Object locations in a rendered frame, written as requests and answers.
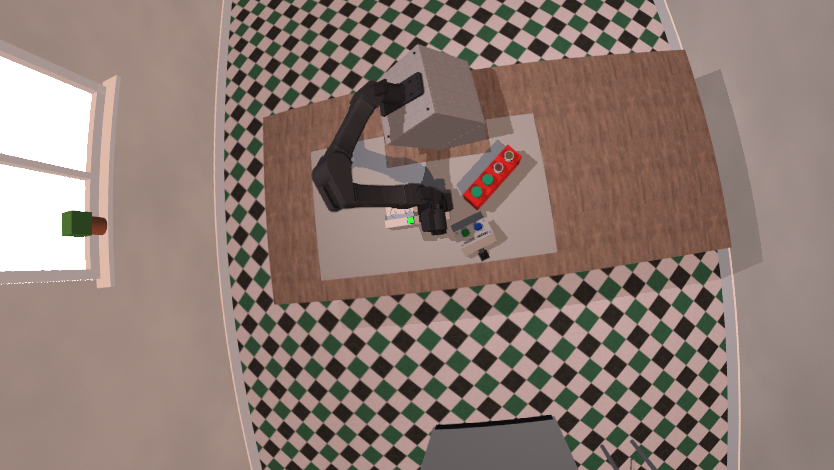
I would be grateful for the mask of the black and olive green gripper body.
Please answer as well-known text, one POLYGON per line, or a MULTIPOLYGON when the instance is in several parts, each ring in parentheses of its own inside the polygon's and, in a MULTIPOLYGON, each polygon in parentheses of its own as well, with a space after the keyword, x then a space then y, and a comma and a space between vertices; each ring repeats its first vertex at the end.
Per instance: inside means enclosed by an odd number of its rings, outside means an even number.
MULTIPOLYGON (((451 190, 447 189, 447 190, 440 190, 440 191, 441 191, 441 193, 443 194, 443 196, 445 197, 445 199, 447 201, 447 208, 448 208, 447 212, 453 210, 451 190)), ((444 197, 443 197, 443 200, 444 200, 444 197)))

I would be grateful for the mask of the light grey flat mat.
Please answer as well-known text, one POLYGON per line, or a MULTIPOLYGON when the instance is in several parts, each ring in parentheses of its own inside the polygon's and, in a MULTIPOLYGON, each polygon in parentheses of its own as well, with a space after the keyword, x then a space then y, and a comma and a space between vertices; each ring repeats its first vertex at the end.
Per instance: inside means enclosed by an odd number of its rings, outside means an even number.
POLYGON ((358 141, 353 183, 421 183, 451 189, 454 209, 447 234, 421 225, 387 229, 386 207, 330 212, 313 183, 321 281, 373 276, 556 253, 556 238, 534 115, 485 119, 491 152, 387 168, 384 136, 358 141), (478 211, 463 193, 507 146, 522 156, 518 166, 478 211), (497 242, 464 255, 454 232, 485 217, 497 242))

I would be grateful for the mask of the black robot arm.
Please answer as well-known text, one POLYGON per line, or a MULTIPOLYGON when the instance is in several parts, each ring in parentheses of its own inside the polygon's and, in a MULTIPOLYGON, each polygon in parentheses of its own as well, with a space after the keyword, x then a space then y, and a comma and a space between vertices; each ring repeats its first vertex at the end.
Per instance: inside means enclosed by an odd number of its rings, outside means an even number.
POLYGON ((423 94, 422 73, 416 72, 397 84, 389 83, 387 79, 369 81, 353 95, 336 136, 312 171, 312 180, 329 211, 369 207, 410 209, 417 206, 423 232, 447 234, 447 201, 443 200, 437 187, 421 187, 424 185, 419 183, 363 185, 353 183, 352 178, 353 151, 374 110, 380 106, 380 115, 385 117, 423 94))

